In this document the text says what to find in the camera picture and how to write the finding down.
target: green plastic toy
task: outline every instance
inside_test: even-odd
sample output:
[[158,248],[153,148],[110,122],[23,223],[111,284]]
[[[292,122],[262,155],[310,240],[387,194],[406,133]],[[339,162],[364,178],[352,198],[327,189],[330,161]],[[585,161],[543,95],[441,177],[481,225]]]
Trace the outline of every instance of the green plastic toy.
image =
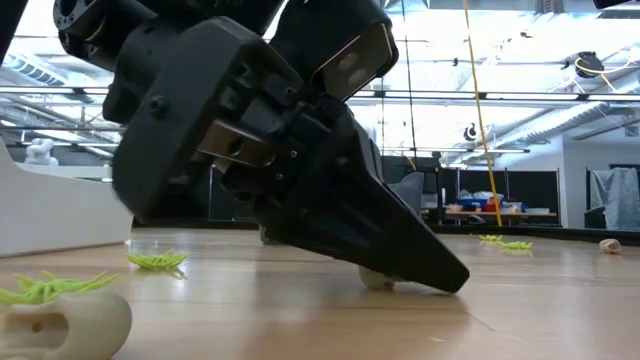
[[77,293],[97,290],[118,278],[118,274],[106,279],[107,274],[103,272],[89,281],[78,281],[73,279],[58,279],[52,273],[42,270],[42,275],[49,281],[43,282],[31,279],[22,274],[14,274],[13,277],[18,282],[21,293],[13,293],[0,289],[0,304],[4,305],[40,305],[57,299],[66,293]]
[[129,255],[129,261],[138,265],[141,269],[145,270],[170,270],[175,269],[178,265],[182,264],[186,260],[187,254],[173,255],[173,249],[167,251],[162,255],[141,255],[136,253]]
[[533,243],[527,243],[524,241],[514,241],[510,243],[501,242],[500,246],[509,250],[531,250]]
[[502,235],[481,235],[481,244],[497,245],[509,250],[531,250],[533,243],[524,241],[504,242]]
[[486,243],[502,242],[502,235],[480,235],[480,240]]

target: wooden table surface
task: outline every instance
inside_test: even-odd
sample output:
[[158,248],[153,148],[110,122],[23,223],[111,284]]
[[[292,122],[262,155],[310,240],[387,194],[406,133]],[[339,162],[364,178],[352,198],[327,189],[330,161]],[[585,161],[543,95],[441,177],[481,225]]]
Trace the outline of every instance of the wooden table surface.
[[[11,273],[41,269],[66,278],[122,274],[110,288],[129,299],[134,326],[115,360],[640,358],[640,249],[610,256],[596,244],[505,238],[534,242],[532,254],[516,255],[476,237],[443,237],[472,272],[448,296],[416,284],[367,291],[355,266],[265,248],[253,231],[132,237],[2,259],[0,287],[14,288]],[[126,260],[128,251],[170,248],[189,253],[186,279],[144,274]]]

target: white plastic object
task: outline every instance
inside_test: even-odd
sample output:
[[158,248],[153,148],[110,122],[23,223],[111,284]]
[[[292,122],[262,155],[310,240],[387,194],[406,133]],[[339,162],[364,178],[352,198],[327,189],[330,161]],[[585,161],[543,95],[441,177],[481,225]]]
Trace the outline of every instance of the white plastic object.
[[1,360],[107,360],[131,331],[131,308],[108,290],[13,305],[0,323]]
[[600,251],[605,254],[620,254],[622,252],[622,245],[616,239],[606,239],[600,241]]

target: white fabric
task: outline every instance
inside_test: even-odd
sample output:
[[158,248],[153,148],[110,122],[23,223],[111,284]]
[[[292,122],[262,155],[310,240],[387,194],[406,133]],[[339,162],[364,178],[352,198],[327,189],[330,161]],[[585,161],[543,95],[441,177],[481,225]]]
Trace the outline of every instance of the white fabric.
[[636,169],[591,172],[591,208],[605,207],[609,230],[640,229],[640,189]]

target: wall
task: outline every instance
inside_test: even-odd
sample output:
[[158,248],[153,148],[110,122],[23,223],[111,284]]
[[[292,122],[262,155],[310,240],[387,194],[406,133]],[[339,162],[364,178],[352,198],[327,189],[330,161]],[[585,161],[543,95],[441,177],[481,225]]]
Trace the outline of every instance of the wall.
[[547,145],[530,146],[531,153],[526,155],[503,155],[495,163],[496,170],[560,169],[560,216],[564,227],[584,228],[587,169],[607,170],[610,164],[640,164],[640,139],[626,138],[620,130],[588,140],[572,140],[573,135],[584,131],[555,137]]
[[567,227],[568,210],[565,176],[565,158],[563,156],[563,138],[556,136],[545,145],[529,146],[528,154],[503,154],[495,162],[496,170],[512,171],[559,171],[560,174],[560,222]]
[[566,181],[571,184],[564,187],[568,226],[583,228],[587,210],[586,170],[607,170],[610,164],[640,164],[640,142],[577,142],[565,139],[563,150]]

